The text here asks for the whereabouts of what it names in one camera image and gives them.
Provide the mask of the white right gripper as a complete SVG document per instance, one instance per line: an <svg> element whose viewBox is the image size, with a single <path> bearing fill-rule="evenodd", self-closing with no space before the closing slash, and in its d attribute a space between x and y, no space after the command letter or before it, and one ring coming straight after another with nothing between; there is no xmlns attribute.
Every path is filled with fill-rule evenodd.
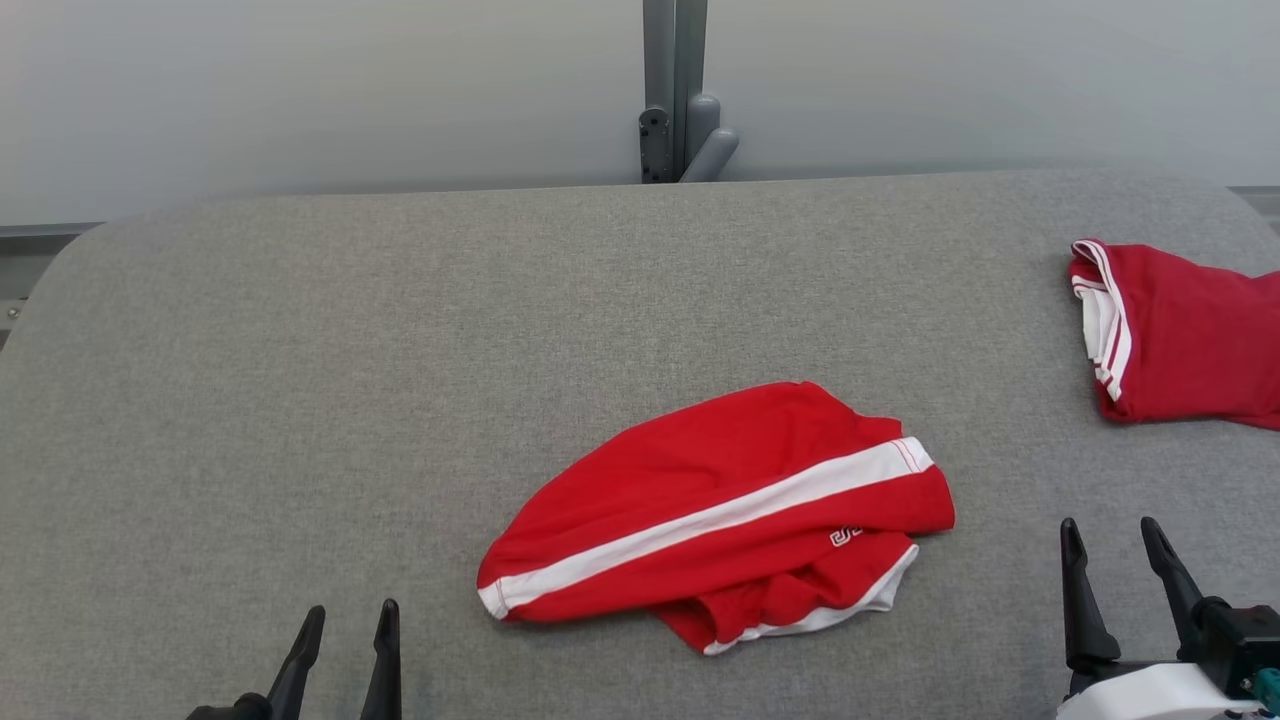
<svg viewBox="0 0 1280 720"><path fill-rule="evenodd" d="M1140 519L1152 571L1161 580L1179 641L1202 641L1204 594L1155 518ZM1089 556L1078 524L1060 524L1062 626L1066 665L1098 673L1115 665L1120 644L1105 625L1088 578ZM1253 697L1233 700L1194 664L1157 664L1097 682L1057 708L1059 719L1265 719Z"/></svg>

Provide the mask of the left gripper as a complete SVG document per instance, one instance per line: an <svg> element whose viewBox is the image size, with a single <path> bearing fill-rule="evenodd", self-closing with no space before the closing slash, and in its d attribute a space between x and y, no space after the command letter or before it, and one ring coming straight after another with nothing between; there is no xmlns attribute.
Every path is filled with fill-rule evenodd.
<svg viewBox="0 0 1280 720"><path fill-rule="evenodd" d="M268 698L259 693L244 693L230 706L198 706L186 720L298 719L308 673L319 656L325 619L326 611L321 605L308 610ZM381 605L372 647L376 655L375 665L360 719L401 720L403 717L401 607L393 598L387 598Z"/></svg>

